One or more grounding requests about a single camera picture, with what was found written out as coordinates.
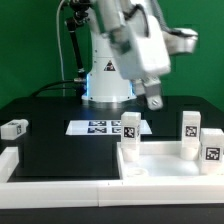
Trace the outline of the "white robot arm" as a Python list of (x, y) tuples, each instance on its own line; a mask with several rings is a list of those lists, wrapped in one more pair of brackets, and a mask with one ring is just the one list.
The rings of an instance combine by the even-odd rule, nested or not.
[(148, 107), (163, 107), (159, 77), (170, 72), (163, 33), (167, 30), (157, 0), (68, 0), (73, 16), (68, 29), (87, 24), (92, 68), (82, 102), (118, 107), (143, 96)]

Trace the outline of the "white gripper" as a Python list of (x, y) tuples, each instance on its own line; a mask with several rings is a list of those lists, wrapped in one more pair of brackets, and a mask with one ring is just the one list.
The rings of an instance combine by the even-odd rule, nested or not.
[(170, 58), (157, 19), (137, 14), (115, 33), (117, 41), (110, 44), (115, 62), (123, 79), (132, 80), (138, 104), (144, 96), (150, 110), (163, 107), (161, 82), (158, 77), (170, 72)]

